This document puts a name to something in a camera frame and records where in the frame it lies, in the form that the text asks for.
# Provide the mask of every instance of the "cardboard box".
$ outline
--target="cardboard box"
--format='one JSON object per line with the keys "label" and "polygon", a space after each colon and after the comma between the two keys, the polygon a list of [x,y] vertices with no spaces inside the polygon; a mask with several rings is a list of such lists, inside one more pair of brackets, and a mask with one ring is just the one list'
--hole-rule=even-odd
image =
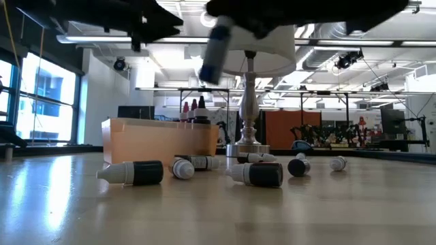
{"label": "cardboard box", "polygon": [[186,122],[112,118],[102,122],[104,161],[160,160],[176,154],[215,156],[219,127]]}

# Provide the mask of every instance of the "lamp shade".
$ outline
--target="lamp shade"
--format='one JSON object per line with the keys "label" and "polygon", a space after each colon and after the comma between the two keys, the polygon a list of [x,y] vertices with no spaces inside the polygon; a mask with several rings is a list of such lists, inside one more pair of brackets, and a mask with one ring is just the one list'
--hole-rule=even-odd
{"label": "lamp shade", "polygon": [[257,52],[254,72],[258,78],[286,76],[296,68],[293,26],[277,27],[268,37],[260,40],[252,33],[234,27],[223,72],[235,76],[247,72],[245,50]]}

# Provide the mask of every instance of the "table surface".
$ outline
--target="table surface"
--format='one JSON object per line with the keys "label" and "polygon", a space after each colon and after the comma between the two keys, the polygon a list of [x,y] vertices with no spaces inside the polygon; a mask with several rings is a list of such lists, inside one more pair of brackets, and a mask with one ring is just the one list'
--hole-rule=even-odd
{"label": "table surface", "polygon": [[328,157],[280,189],[245,186],[221,168],[187,181],[109,185],[101,153],[0,163],[0,244],[434,244],[436,167]]}

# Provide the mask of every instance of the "silver lamp base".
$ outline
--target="silver lamp base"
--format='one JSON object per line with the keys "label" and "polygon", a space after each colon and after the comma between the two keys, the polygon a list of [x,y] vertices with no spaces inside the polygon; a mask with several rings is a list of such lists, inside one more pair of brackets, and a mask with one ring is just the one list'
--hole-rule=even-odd
{"label": "silver lamp base", "polygon": [[227,157],[238,157],[240,152],[248,153],[269,153],[270,146],[259,144],[228,144]]}

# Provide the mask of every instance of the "black cap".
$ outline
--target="black cap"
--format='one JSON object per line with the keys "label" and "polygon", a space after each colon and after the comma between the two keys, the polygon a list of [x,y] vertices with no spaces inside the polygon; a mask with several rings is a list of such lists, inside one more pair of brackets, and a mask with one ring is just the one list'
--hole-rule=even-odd
{"label": "black cap", "polygon": [[203,95],[200,96],[200,101],[198,102],[198,107],[199,107],[199,108],[206,108],[206,104],[204,103],[204,97],[203,97]]}
{"label": "black cap", "polygon": [[287,165],[287,170],[295,177],[303,177],[306,174],[306,165],[300,159],[292,159]]}
{"label": "black cap", "polygon": [[249,176],[252,185],[280,187],[283,182],[283,167],[280,163],[252,163]]}

